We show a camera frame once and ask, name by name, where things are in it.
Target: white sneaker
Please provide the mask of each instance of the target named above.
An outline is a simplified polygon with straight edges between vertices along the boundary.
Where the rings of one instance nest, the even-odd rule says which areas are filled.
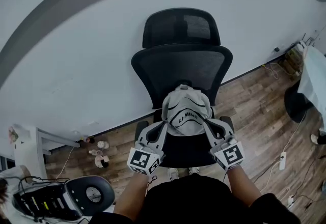
[[[179,179],[179,172],[177,168],[168,168],[168,176],[170,181]]]
[[[194,174],[194,173],[199,174],[199,167],[191,167],[188,169],[189,169],[189,175]]]
[[[314,144],[318,144],[318,136],[316,136],[316,135],[314,135],[314,134],[312,134],[311,136],[310,136],[310,140],[314,143]]]

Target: mesh backrest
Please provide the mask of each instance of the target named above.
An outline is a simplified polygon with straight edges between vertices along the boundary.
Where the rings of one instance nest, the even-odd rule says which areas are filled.
[[[186,43],[221,44],[216,22],[208,12],[189,8],[168,9],[147,19],[143,48]]]
[[[149,92],[153,109],[180,83],[200,89],[215,105],[219,86],[232,63],[232,53],[221,46],[163,45],[136,53],[131,64]]]

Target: li-ning logo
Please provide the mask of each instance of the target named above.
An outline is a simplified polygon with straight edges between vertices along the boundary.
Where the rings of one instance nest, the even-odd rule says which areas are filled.
[[[179,119],[179,123],[181,123],[188,116],[198,119],[198,117],[196,115],[193,115],[192,113],[185,113],[184,116]]]

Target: black shirt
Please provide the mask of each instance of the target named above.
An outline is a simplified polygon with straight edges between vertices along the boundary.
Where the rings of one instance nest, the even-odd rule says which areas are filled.
[[[193,174],[150,189],[136,222],[296,224],[300,220],[274,194],[265,194],[247,207],[223,182]],[[90,221],[94,223],[132,221],[118,214],[99,213]]]

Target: person's arm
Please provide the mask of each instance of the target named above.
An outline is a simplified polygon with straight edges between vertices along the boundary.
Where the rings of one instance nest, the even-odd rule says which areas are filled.
[[[148,176],[134,173],[129,184],[120,195],[113,212],[135,221],[143,207],[147,183]]]
[[[240,165],[228,170],[228,178],[232,194],[247,206],[252,205],[255,200],[261,197],[259,189],[248,178]]]

